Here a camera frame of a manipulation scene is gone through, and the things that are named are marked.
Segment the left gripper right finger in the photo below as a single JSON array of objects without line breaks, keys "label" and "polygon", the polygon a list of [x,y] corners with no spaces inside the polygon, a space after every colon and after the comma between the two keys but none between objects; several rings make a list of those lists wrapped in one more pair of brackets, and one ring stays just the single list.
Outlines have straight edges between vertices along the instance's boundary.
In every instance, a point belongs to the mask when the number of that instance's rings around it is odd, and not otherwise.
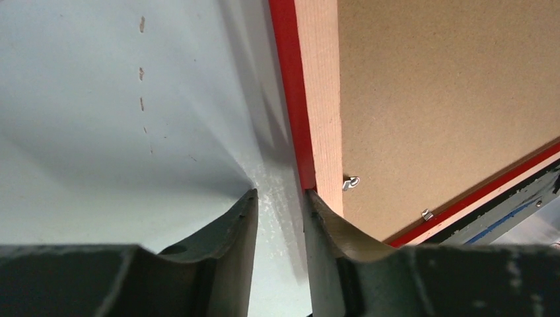
[{"label": "left gripper right finger", "polygon": [[559,251],[538,245],[393,248],[308,190],[313,316],[558,316]]}]

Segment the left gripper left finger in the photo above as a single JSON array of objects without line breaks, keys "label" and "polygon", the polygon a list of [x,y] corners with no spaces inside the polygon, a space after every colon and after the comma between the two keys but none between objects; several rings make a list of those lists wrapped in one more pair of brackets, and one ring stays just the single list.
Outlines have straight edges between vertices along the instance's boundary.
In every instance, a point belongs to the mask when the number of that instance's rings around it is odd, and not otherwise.
[{"label": "left gripper left finger", "polygon": [[258,192],[153,253],[136,244],[3,245],[2,316],[246,316]]}]

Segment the brown cardboard backing board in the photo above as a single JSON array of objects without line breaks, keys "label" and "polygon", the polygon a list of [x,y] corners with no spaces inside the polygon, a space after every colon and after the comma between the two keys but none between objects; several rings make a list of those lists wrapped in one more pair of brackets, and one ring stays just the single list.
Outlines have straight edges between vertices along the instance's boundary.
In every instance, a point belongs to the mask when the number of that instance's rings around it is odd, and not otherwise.
[{"label": "brown cardboard backing board", "polygon": [[559,138],[558,1],[340,1],[345,218],[379,240]]}]

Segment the orange wooden picture frame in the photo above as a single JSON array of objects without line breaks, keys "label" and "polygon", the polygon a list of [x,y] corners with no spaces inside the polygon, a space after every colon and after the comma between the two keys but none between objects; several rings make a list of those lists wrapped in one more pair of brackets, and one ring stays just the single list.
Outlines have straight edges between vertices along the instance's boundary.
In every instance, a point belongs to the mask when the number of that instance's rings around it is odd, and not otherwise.
[{"label": "orange wooden picture frame", "polygon": [[[269,6],[302,187],[315,189],[348,221],[343,196],[357,186],[342,190],[350,175],[343,170],[339,2],[271,1]],[[382,241],[395,247],[423,242],[556,160],[559,138],[443,210],[432,211],[430,221],[421,217],[397,237]]]}]

